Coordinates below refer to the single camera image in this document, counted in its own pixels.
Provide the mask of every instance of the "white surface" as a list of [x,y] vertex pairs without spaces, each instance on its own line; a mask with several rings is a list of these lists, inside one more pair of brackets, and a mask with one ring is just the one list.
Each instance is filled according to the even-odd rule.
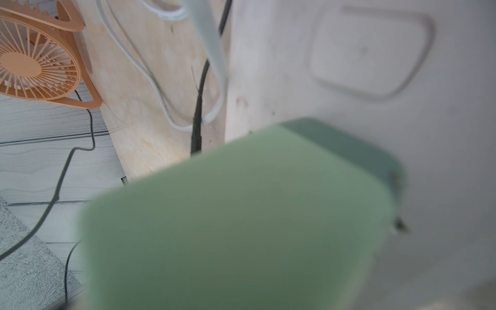
[[[29,229],[33,229],[47,208],[47,203],[11,205],[7,208]],[[36,236],[46,243],[74,243],[80,238],[76,233],[76,218],[84,202],[56,203]]]
[[421,14],[345,7],[322,18],[310,70],[325,83],[373,96],[400,90],[429,47],[429,18]]
[[424,303],[453,297],[453,292],[464,292],[493,279],[496,274],[495,245],[496,234],[484,236],[464,246],[368,309],[403,309],[405,305],[419,304],[419,297],[422,297]]
[[[95,142],[95,150],[78,150],[72,157],[60,201],[90,200],[122,186],[124,172],[110,136],[97,136]],[[91,147],[91,138],[0,146],[0,196],[9,203],[50,201],[75,146]]]
[[[233,3],[226,141],[310,116],[398,158],[408,182],[399,215],[411,233],[387,242],[353,310],[398,310],[390,301],[406,287],[418,293],[403,301],[408,310],[432,296],[458,293],[461,287],[445,286],[446,279],[468,284],[492,272],[467,275],[447,266],[428,294],[421,288],[432,278],[417,281],[496,230],[496,3],[348,1],[427,14],[435,23],[433,45],[418,72],[384,100],[328,87],[310,73],[315,30],[338,4],[273,0],[260,9],[256,1]],[[489,258],[487,252],[473,255]]]

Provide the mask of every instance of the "desk fan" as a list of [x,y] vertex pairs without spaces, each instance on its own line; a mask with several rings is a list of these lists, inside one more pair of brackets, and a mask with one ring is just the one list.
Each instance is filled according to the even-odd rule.
[[[72,32],[84,29],[74,5],[57,1],[59,19],[16,1],[0,4],[0,94],[84,109],[102,105]],[[67,95],[84,80],[92,102]]]

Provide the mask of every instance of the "blurry green object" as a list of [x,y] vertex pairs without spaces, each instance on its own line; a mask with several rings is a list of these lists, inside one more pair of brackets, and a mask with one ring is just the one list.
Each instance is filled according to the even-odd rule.
[[300,119],[130,183],[80,218],[92,309],[343,310],[401,178],[384,152]]

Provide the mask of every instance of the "gray carpet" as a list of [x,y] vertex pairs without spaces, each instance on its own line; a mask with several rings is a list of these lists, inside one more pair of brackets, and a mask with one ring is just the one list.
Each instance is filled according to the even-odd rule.
[[[28,233],[0,197],[0,252]],[[0,261],[0,310],[42,310],[63,296],[64,264],[37,238]],[[68,290],[79,286],[69,272]]]

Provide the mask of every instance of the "black cable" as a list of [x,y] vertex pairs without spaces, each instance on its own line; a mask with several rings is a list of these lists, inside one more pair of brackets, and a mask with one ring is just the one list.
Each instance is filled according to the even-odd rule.
[[[224,10],[222,11],[222,17],[219,23],[219,33],[221,36],[224,32],[224,28],[226,27],[227,17],[229,15],[229,10],[231,9],[232,2],[232,0],[226,0],[226,3],[224,4]],[[191,133],[191,155],[197,152],[201,152],[201,108],[203,104],[202,96],[209,66],[210,63],[207,59],[205,61],[205,65],[203,66],[203,71],[201,72],[200,85],[198,87],[198,97],[196,98],[196,107],[194,109],[193,131]]]
[[[79,94],[76,92],[78,98],[81,100],[81,97]],[[64,167],[62,169],[61,176],[59,177],[59,181],[57,182],[57,186],[55,187],[55,192],[54,196],[52,197],[52,200],[48,204],[47,208],[45,209],[45,212],[43,212],[42,216],[36,223],[35,227],[24,237],[16,243],[14,246],[12,246],[10,249],[7,251],[3,252],[0,254],[0,261],[6,258],[7,256],[11,255],[15,250],[23,246],[29,239],[31,239],[32,236],[40,229],[41,225],[47,218],[48,214],[50,213],[50,210],[54,206],[54,204],[59,200],[59,193],[62,187],[62,182],[65,177],[65,173],[67,172],[67,169],[69,168],[70,160],[72,159],[72,156],[74,155],[74,152],[76,150],[81,150],[81,151],[93,151],[95,149],[95,136],[93,134],[93,116],[91,115],[90,110],[87,110],[88,114],[90,115],[90,127],[91,127],[91,140],[93,141],[93,146],[91,148],[83,148],[83,147],[75,147],[73,148],[70,152],[69,155],[67,156],[67,160],[65,161]]]
[[70,256],[72,255],[72,251],[74,251],[74,249],[76,248],[76,246],[81,242],[81,240],[79,240],[78,242],[76,242],[76,244],[74,244],[74,246],[72,247],[72,249],[70,249],[70,252],[69,252],[69,255],[67,256],[67,261],[65,262],[65,269],[64,269],[64,272],[63,272],[63,291],[64,291],[64,296],[65,296],[65,305],[67,306],[67,268],[69,266],[69,259],[70,259]]

